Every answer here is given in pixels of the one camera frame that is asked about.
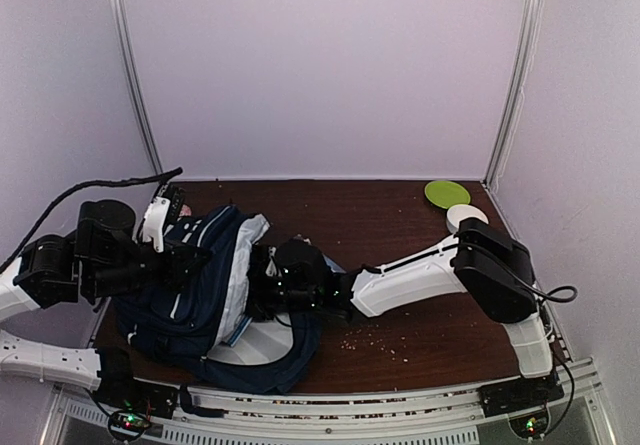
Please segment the navy blue backpack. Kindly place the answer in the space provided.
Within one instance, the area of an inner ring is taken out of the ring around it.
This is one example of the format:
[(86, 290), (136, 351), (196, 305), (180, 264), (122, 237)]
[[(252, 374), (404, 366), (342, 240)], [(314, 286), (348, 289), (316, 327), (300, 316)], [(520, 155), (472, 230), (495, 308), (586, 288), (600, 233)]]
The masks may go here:
[(118, 331), (152, 361), (217, 388), (255, 395), (289, 392), (306, 376), (320, 345), (322, 325), (312, 313), (253, 319), (234, 347), (225, 344), (248, 316), (251, 251), (269, 228), (264, 215), (248, 215), (234, 205), (179, 218), (165, 236), (208, 250), (209, 261), (179, 292), (151, 285), (114, 298)]

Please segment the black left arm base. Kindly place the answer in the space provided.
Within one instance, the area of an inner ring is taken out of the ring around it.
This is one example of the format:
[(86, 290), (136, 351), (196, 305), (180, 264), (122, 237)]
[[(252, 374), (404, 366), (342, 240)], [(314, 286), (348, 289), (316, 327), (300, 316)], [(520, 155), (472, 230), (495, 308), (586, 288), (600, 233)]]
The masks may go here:
[(129, 355), (119, 348), (97, 348), (100, 384), (93, 396), (102, 404), (152, 417), (170, 419), (178, 404), (178, 389), (138, 380)]

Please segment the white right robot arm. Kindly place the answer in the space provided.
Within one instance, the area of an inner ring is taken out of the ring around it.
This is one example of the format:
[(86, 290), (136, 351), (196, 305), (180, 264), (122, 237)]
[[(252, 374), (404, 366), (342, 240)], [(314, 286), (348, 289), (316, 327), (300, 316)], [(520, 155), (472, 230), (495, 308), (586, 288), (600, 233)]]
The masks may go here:
[(501, 324), (522, 377), (513, 384), (519, 405), (535, 405), (551, 389), (551, 346), (542, 307), (572, 302), (571, 285), (545, 293), (536, 285), (529, 250), (477, 218), (437, 244), (391, 263), (334, 271), (314, 245), (293, 238), (277, 247), (255, 245), (246, 312), (256, 320), (312, 312), (345, 323), (374, 318), (441, 295), (469, 294)]

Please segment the dog picture book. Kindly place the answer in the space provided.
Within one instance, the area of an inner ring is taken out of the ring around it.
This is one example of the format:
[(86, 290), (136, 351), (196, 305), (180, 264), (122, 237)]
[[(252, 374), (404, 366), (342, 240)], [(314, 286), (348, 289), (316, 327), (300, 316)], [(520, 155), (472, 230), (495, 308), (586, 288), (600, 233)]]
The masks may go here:
[(250, 316), (243, 315), (234, 328), (233, 332), (225, 340), (225, 344), (229, 347), (234, 347), (242, 337), (242, 335), (245, 333), (251, 322), (252, 318)]

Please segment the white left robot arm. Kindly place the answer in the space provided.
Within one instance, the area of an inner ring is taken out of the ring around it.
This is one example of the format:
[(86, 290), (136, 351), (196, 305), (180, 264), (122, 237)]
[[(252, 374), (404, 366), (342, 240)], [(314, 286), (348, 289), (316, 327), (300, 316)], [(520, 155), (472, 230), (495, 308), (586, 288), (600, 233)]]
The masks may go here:
[[(1, 266), (1, 318), (80, 299), (94, 304), (154, 285), (182, 291), (211, 256), (206, 249), (165, 236), (184, 204), (183, 190), (172, 182), (182, 172), (177, 167), (142, 178), (89, 180), (57, 196)], [(158, 187), (141, 220), (121, 201), (86, 201), (75, 230), (65, 236), (35, 235), (58, 205), (81, 190), (147, 184)], [(137, 407), (144, 398), (128, 354), (118, 348), (65, 348), (2, 332), (1, 370), (106, 392), (123, 409)]]

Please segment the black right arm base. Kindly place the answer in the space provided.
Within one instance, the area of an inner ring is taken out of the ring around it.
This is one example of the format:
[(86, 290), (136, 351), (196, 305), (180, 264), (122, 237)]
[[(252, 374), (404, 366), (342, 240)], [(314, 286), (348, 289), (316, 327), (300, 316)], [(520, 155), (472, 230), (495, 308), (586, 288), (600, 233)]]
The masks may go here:
[(564, 397), (558, 375), (523, 378), (483, 385), (478, 388), (483, 413), (486, 417), (519, 412), (539, 407)]

